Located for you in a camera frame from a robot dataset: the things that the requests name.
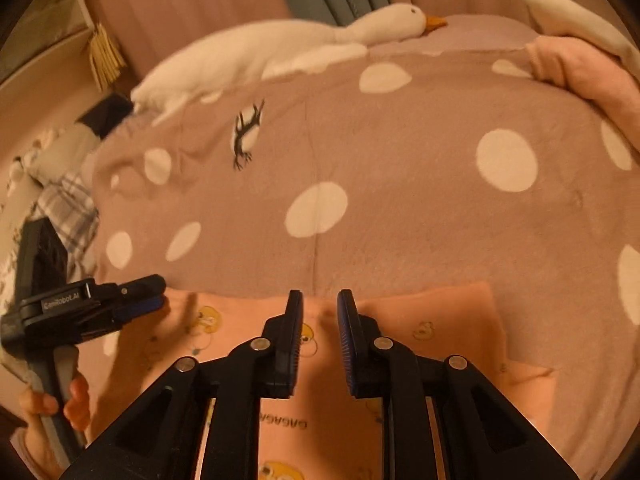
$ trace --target white goose plush toy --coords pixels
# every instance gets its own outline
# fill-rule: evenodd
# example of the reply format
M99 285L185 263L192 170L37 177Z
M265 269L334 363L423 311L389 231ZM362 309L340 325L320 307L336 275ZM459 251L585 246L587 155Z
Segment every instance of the white goose plush toy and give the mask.
M348 27L303 20L249 23L201 38L156 66L131 92L136 111L160 112L154 125L201 98L213 102L231 86L363 57L367 47L421 36L427 17L393 4Z

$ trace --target plaid fabric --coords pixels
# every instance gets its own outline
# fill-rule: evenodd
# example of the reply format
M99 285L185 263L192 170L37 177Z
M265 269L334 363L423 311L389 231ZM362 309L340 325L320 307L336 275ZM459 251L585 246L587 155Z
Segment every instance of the plaid fabric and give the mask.
M79 173L67 173L43 189L26 221L48 216L68 253L67 281L76 282L95 271L89 250L98 228L98 211ZM0 262L0 315L14 304L15 269L20 248L20 230L14 233L14 249Z
M98 211L79 173L67 173L44 188L29 220L48 216L68 254L68 280L81 280L94 272L87 253L98 227Z

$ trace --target tassel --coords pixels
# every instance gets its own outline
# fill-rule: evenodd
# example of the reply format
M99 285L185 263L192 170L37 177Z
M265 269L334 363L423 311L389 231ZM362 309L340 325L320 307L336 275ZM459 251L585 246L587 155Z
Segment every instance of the tassel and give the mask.
M98 23L89 40L89 64L100 92L115 83L122 69L127 66L117 45L101 23Z

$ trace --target white polka dot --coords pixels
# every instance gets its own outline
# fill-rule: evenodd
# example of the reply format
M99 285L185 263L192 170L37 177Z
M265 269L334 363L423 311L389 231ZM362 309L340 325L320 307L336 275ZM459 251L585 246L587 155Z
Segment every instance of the white polka dot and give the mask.
M529 189L538 176L536 154L529 143L512 130L486 134L478 144L476 164L482 177L501 191Z
M620 170L631 171L633 168L631 150L629 149L628 142L618 128L610 121L604 120L600 125L600 132L602 133L604 147L607 153L609 153L613 163L619 167Z
M168 262L174 262L191 251L198 241L201 231L202 226L200 222L189 222L187 225L184 225L175 234L174 239L171 240L169 248L166 250L166 260Z
M640 253L627 245L618 260L620 301L634 325L640 325Z
M347 211L347 194L335 182L321 182L303 191L289 207L287 232L294 238L308 238L327 232Z
M494 65L491 67L491 70L501 75L525 77L527 79L533 78L533 76L529 72L526 72L525 70L517 67L514 63L512 63L507 59L499 59L498 61L496 61Z
M408 85L411 76L395 63L376 63L360 75L360 91L365 94L387 94Z
M145 152L145 174L153 182L162 186L171 176L171 155L162 148L153 148Z
M118 339L120 339L120 332L112 332L104 336L102 341L102 352L107 357L111 357L116 353L116 348L118 347Z
M133 244L131 237L124 231L114 234L107 242L107 258L116 269L124 269L131 255L133 254Z

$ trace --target metal screw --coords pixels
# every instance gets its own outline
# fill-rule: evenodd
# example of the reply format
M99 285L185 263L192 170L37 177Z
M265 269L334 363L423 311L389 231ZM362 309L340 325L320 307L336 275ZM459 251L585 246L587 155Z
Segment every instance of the metal screw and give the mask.
M197 361L193 357L183 357L178 359L174 366L179 372L189 372L195 368L196 363Z
M388 337L379 337L373 342L373 345L379 350L391 350L394 342Z
M449 366L456 370L464 370L467 365L468 362L466 362L466 359L460 355L454 355L449 358Z
M249 344L254 350L266 350L271 346L271 341L264 337L257 337Z

